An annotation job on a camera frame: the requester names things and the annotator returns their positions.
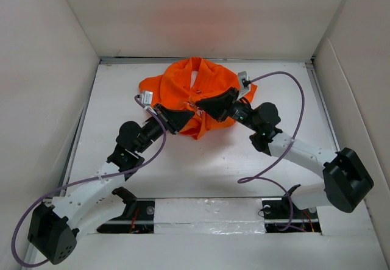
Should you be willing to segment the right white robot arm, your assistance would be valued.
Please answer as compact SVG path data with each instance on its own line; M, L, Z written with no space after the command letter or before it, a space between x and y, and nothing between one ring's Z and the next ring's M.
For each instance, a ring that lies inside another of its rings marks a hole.
M288 160L319 176L320 185L295 185L282 202L283 213L294 218L303 209L332 205L351 213L374 187L357 153L345 147L333 152L311 146L277 128L280 122L276 106L265 102L257 108L238 98L239 91L229 88L223 94L201 99L196 106L218 122L234 119L253 130L253 147L278 160Z

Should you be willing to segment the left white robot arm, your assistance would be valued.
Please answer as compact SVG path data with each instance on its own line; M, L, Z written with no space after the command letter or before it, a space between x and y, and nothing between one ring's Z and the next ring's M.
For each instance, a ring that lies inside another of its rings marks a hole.
M28 240L53 264L69 257L77 242L103 223L135 214L137 197L124 188L143 165L140 155L167 133L180 132L194 116L189 110L170 110L156 104L152 116L140 126L128 121L119 128L116 146L90 182L50 205L40 204L32 213Z

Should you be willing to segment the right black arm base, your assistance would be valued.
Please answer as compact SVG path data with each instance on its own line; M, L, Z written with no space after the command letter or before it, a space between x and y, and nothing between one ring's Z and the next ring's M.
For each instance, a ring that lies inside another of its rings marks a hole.
M266 233L321 233L317 212L291 208L279 199L262 200L258 216L264 219Z

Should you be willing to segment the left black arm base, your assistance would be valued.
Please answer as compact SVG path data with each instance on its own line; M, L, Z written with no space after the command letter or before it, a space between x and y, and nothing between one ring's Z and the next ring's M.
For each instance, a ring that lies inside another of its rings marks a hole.
M112 192L126 205L123 213L97 228L103 234L151 234L154 233L155 199L139 199L120 187Z

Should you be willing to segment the orange zip jacket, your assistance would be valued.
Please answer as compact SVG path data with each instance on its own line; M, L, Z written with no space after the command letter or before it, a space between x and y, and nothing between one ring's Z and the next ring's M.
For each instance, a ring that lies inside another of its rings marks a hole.
M227 118L219 123L208 114L197 114L188 102L211 98L239 88L238 76L222 65L201 57L191 57L170 65L166 71L155 77L148 77L139 83L140 91L153 92L152 103L161 104L173 110L191 110L195 113L180 134L200 139L207 132L233 126L236 121Z

